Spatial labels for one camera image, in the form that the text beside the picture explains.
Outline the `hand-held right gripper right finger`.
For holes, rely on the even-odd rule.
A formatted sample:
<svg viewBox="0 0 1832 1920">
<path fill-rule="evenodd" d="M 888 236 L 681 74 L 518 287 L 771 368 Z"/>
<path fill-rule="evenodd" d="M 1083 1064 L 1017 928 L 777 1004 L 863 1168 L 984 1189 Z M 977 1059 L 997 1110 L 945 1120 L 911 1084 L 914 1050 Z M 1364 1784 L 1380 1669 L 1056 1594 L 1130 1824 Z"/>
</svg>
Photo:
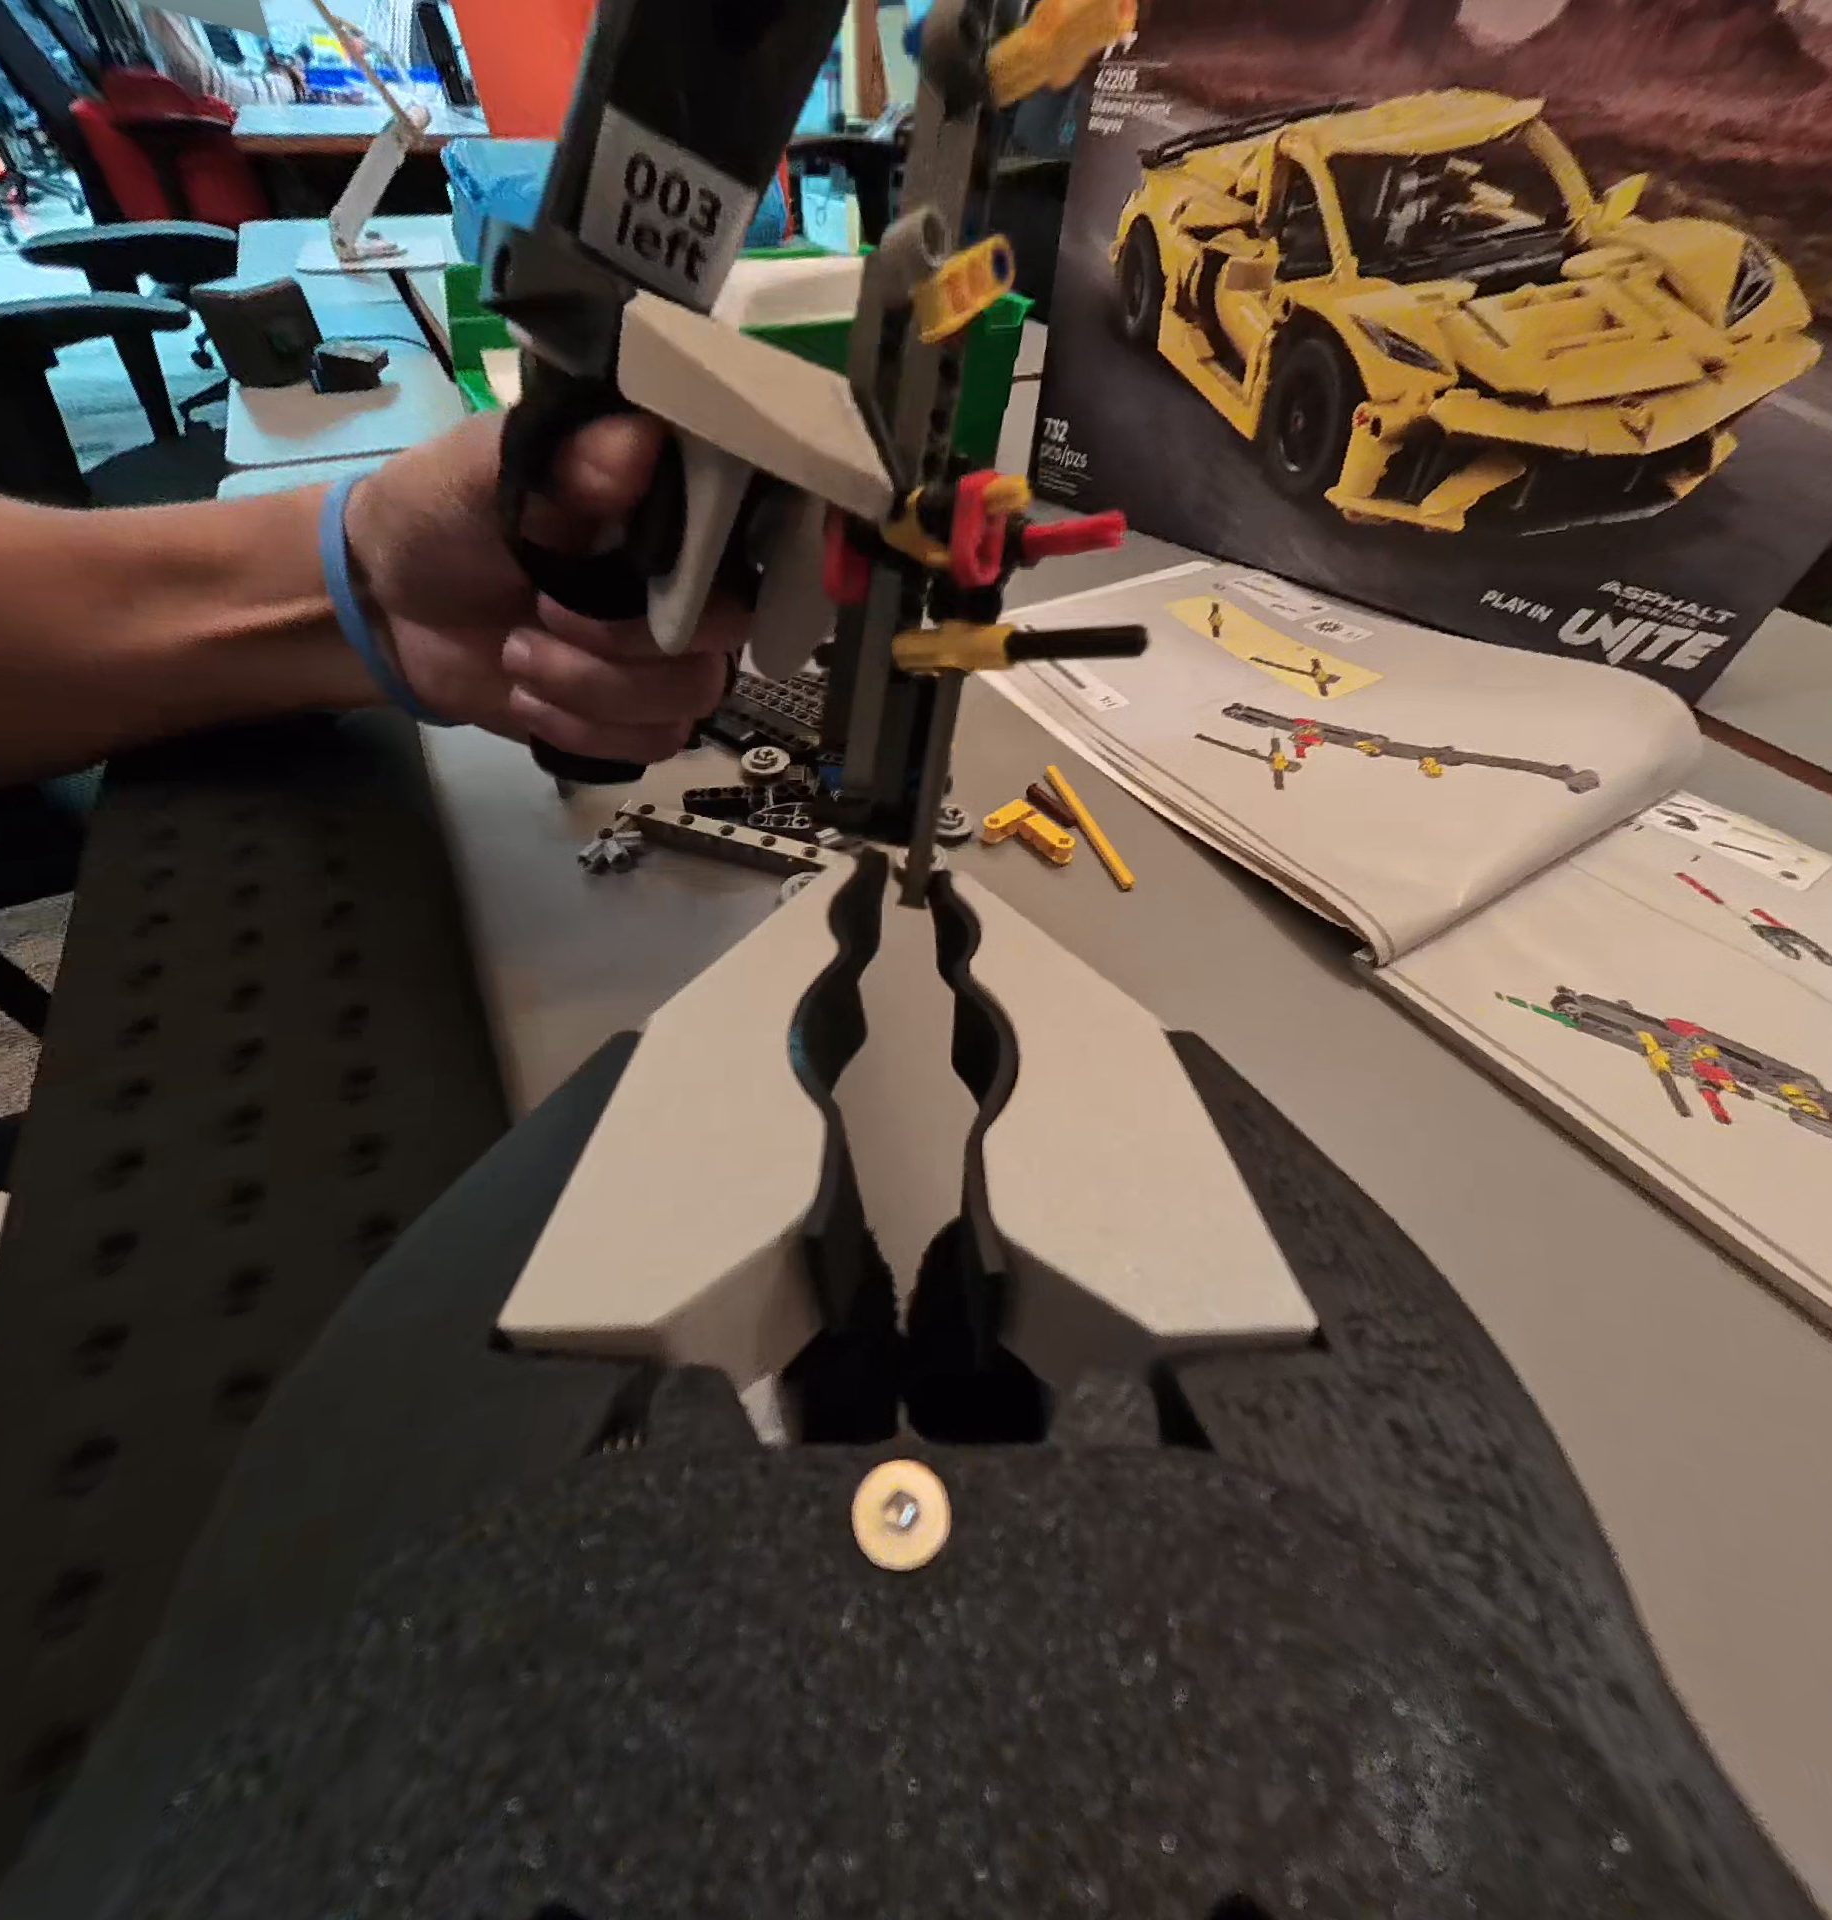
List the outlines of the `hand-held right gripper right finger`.
<svg viewBox="0 0 1832 1920">
<path fill-rule="evenodd" d="M 981 883 L 929 904 L 974 1114 L 911 1297 L 914 1432 L 1033 1443 L 1086 1379 L 1319 1345 L 1180 1036 Z"/>
</svg>

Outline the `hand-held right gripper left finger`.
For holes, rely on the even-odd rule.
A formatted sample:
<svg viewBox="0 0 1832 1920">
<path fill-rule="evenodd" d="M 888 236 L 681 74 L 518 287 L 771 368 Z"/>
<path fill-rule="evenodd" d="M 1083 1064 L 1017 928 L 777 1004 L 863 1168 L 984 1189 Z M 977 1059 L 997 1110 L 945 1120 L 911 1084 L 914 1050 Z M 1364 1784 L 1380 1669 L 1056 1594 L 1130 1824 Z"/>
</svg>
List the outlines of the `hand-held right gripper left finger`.
<svg viewBox="0 0 1832 1920">
<path fill-rule="evenodd" d="M 895 1435 L 895 1279 L 834 1099 L 866 1038 L 888 861 L 812 877 L 629 1036 L 500 1315 L 538 1354 L 771 1379 L 805 1441 Z"/>
</svg>

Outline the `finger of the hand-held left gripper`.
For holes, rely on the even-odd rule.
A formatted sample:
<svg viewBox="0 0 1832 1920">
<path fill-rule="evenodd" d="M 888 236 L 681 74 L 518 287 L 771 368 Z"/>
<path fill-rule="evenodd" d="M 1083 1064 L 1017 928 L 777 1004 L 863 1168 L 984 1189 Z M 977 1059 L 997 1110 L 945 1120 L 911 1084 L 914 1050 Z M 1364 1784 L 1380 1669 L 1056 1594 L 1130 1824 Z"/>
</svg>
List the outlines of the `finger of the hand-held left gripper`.
<svg viewBox="0 0 1832 1920">
<path fill-rule="evenodd" d="M 639 291 L 622 307 L 615 383 L 637 411 L 852 516 L 897 501 L 842 375 L 681 303 Z"/>
</svg>

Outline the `long grey lego beam assembly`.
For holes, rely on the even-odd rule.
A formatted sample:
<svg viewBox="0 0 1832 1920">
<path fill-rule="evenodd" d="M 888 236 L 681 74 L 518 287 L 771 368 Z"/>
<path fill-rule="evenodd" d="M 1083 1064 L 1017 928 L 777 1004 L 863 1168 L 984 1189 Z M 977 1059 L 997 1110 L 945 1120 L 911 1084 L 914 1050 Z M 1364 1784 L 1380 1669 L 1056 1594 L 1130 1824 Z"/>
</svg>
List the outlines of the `long grey lego beam assembly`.
<svg viewBox="0 0 1832 1920">
<path fill-rule="evenodd" d="M 834 510 L 825 747 L 836 829 L 905 852 L 899 901 L 928 908 L 973 674 L 1037 659 L 1134 659 L 1139 624 L 1033 631 L 1004 617 L 1016 572 L 1118 546 L 1118 512 L 1035 525 L 1025 478 L 968 467 L 954 427 L 968 336 L 1013 283 L 989 196 L 1008 109 L 1074 84 L 1138 21 L 1132 1 L 929 3 L 899 216 L 863 258 L 848 379 L 888 476 L 884 507 Z"/>
</svg>

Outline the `long yellow lego axle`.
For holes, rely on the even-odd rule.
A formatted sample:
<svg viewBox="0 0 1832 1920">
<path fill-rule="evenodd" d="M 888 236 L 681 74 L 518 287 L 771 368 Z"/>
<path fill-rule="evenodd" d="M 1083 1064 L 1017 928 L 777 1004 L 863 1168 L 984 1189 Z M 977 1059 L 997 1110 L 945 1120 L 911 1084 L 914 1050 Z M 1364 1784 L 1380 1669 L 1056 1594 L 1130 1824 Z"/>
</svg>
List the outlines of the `long yellow lego axle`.
<svg viewBox="0 0 1832 1920">
<path fill-rule="evenodd" d="M 1094 852 L 1097 864 L 1110 877 L 1111 884 L 1121 893 L 1132 893 L 1138 884 L 1134 869 L 1118 852 L 1117 843 L 1106 835 L 1104 826 L 1098 824 L 1074 781 L 1053 762 L 1045 764 L 1043 778 L 1048 790 L 1053 794 L 1059 814 L 1066 819 L 1068 829 L 1077 834 L 1081 842 Z"/>
</svg>

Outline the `open lego instruction booklet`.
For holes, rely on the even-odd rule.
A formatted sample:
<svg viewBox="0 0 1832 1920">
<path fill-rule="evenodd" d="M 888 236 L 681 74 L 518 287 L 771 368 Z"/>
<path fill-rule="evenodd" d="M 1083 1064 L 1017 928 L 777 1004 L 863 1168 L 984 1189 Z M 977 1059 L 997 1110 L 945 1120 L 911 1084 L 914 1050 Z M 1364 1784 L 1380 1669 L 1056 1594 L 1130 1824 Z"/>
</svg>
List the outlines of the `open lego instruction booklet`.
<svg viewBox="0 0 1832 1920">
<path fill-rule="evenodd" d="M 993 683 L 1361 939 L 1443 1044 L 1832 1331 L 1832 854 L 1690 790 L 1655 683 L 1185 564 L 1026 608 Z"/>
</svg>

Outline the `lego box yellow car picture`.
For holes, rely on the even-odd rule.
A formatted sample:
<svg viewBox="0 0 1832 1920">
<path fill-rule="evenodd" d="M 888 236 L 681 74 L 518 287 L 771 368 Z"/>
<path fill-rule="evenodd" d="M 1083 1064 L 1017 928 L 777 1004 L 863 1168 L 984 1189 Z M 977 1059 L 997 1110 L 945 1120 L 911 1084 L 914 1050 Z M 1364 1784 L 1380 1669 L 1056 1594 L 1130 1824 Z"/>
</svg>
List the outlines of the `lego box yellow car picture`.
<svg viewBox="0 0 1832 1920">
<path fill-rule="evenodd" d="M 1692 700 L 1832 608 L 1832 3 L 1139 3 L 1048 506 Z"/>
</svg>

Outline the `person's left hand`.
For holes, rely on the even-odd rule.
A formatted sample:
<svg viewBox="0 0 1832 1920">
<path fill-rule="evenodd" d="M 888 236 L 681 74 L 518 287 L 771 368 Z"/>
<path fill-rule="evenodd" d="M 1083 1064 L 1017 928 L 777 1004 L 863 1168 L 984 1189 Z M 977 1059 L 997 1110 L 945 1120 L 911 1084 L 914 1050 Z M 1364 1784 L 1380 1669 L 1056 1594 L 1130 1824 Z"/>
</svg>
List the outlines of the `person's left hand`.
<svg viewBox="0 0 1832 1920">
<path fill-rule="evenodd" d="M 713 595 L 667 654 L 643 617 L 551 599 L 497 516 L 503 415 L 473 415 L 354 486 L 345 542 L 406 689 L 441 719 L 577 760 L 656 764 L 681 752 L 729 687 L 749 613 Z"/>
</svg>

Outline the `white paper bag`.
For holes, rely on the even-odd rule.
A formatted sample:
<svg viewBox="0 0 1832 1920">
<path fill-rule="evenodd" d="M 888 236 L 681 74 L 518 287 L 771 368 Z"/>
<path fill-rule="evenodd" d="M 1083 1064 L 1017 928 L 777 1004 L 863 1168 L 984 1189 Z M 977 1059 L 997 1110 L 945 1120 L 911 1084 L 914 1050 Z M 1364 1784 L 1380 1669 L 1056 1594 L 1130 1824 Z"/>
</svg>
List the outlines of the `white paper bag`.
<svg viewBox="0 0 1832 1920">
<path fill-rule="evenodd" d="M 866 253 L 742 253 L 711 318 L 744 332 L 852 321 Z"/>
</svg>

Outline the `orange felt bag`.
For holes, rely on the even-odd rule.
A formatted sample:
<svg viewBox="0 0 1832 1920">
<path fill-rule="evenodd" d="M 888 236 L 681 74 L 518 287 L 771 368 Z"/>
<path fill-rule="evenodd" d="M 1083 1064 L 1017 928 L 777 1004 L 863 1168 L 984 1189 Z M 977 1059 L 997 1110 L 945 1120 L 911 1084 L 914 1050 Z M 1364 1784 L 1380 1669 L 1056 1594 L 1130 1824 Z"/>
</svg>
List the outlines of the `orange felt bag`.
<svg viewBox="0 0 1832 1920">
<path fill-rule="evenodd" d="M 559 134 L 596 8 L 596 1 L 450 1 L 493 134 Z"/>
</svg>

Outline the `blue plastic package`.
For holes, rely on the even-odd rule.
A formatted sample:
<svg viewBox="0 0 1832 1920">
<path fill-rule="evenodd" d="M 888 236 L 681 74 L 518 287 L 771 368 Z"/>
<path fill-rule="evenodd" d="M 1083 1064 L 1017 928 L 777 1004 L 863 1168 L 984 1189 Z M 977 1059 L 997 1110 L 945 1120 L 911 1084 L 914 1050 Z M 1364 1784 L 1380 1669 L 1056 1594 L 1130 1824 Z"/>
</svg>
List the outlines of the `blue plastic package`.
<svg viewBox="0 0 1832 1920">
<path fill-rule="evenodd" d="M 464 134 L 443 144 L 450 224 L 462 262 L 485 266 L 505 228 L 536 222 L 555 152 L 551 136 Z"/>
</svg>

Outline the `green plastic bin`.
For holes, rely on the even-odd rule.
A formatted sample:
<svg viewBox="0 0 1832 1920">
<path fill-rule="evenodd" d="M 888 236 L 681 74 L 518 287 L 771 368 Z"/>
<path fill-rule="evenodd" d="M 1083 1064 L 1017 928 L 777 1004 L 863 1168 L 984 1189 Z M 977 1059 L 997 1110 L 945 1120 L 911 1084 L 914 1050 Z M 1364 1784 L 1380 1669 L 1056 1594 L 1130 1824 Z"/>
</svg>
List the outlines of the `green plastic bin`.
<svg viewBox="0 0 1832 1920">
<path fill-rule="evenodd" d="M 779 250 L 822 253 L 808 246 Z M 485 307 L 479 287 L 481 270 L 473 263 L 456 263 L 443 271 L 455 382 L 473 415 L 505 408 L 522 393 L 518 348 L 503 317 Z M 993 467 L 997 463 L 1026 312 L 1025 296 L 1004 294 L 985 307 L 959 336 L 961 362 L 956 379 L 951 444 L 973 467 Z M 850 323 L 765 327 L 744 334 L 796 360 L 847 375 Z"/>
</svg>

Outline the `wooden board document stand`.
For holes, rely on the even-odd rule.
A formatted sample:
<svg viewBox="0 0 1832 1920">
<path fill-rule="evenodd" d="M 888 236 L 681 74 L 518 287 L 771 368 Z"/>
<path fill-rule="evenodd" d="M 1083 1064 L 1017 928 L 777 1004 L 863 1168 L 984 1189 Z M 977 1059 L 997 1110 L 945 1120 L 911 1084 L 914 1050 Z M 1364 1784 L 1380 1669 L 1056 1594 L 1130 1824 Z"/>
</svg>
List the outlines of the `wooden board document stand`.
<svg viewBox="0 0 1832 1920">
<path fill-rule="evenodd" d="M 357 167 L 335 201 L 326 232 L 304 241 L 296 271 L 370 273 L 432 270 L 439 266 L 439 258 L 424 258 L 406 244 L 375 228 L 375 211 L 384 192 L 398 176 L 404 158 L 424 146 L 429 111 L 413 101 L 404 102 L 398 88 L 381 77 L 366 38 L 352 21 L 332 13 L 326 1 L 312 1 L 311 6 L 336 36 L 345 55 L 354 60 L 361 78 L 381 99 L 384 126 L 370 136 Z"/>
</svg>

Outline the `pile of dark grey beams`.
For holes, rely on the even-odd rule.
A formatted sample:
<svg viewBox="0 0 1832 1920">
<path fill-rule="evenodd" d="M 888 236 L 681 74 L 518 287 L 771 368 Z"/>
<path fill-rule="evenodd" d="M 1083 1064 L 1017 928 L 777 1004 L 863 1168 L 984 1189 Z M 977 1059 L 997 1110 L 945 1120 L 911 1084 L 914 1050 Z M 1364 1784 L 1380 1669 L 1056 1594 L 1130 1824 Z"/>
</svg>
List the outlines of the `pile of dark grey beams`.
<svg viewBox="0 0 1832 1920">
<path fill-rule="evenodd" d="M 734 672 L 718 706 L 690 735 L 694 747 L 734 756 L 734 780 L 694 783 L 677 802 L 619 804 L 577 852 L 587 877 L 619 873 L 645 849 L 747 866 L 785 879 L 818 877 L 847 849 L 834 824 L 840 756 L 825 743 L 827 671 L 821 659 L 787 678 L 746 667 Z M 749 783 L 740 756 L 756 743 L 785 747 L 792 766 L 774 783 Z"/>
</svg>

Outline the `blue wristband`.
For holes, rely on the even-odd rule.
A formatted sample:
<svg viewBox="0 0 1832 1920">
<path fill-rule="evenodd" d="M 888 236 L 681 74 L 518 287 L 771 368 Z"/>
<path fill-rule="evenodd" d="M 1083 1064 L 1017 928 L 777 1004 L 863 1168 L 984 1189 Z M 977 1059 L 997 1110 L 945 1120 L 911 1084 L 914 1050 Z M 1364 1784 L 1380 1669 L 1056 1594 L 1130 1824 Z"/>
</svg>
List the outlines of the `blue wristband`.
<svg viewBox="0 0 1832 1920">
<path fill-rule="evenodd" d="M 419 693 L 413 691 L 409 678 L 401 672 L 394 643 L 375 628 L 355 586 L 347 510 L 357 481 L 357 473 L 336 478 L 327 486 L 314 518 L 316 559 L 327 592 L 330 613 L 342 643 L 359 662 L 384 702 L 421 727 L 447 731 L 456 722 L 429 706 Z"/>
</svg>

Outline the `black office chair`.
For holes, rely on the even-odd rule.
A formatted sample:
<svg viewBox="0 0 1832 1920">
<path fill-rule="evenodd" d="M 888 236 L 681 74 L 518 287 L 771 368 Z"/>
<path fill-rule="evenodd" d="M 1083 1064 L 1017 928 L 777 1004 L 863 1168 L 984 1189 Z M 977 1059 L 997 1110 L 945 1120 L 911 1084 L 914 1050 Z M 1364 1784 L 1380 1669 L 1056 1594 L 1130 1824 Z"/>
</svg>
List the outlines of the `black office chair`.
<svg viewBox="0 0 1832 1920">
<path fill-rule="evenodd" d="M 84 291 L 0 301 L 0 495 L 72 510 L 208 501 L 226 472 L 224 436 L 169 396 L 157 336 L 195 318 L 192 287 L 229 279 L 238 233 L 199 220 L 59 228 L 28 241 L 41 270 L 75 270 Z M 85 467 L 50 388 L 65 348 L 112 342 L 152 438 Z"/>
</svg>

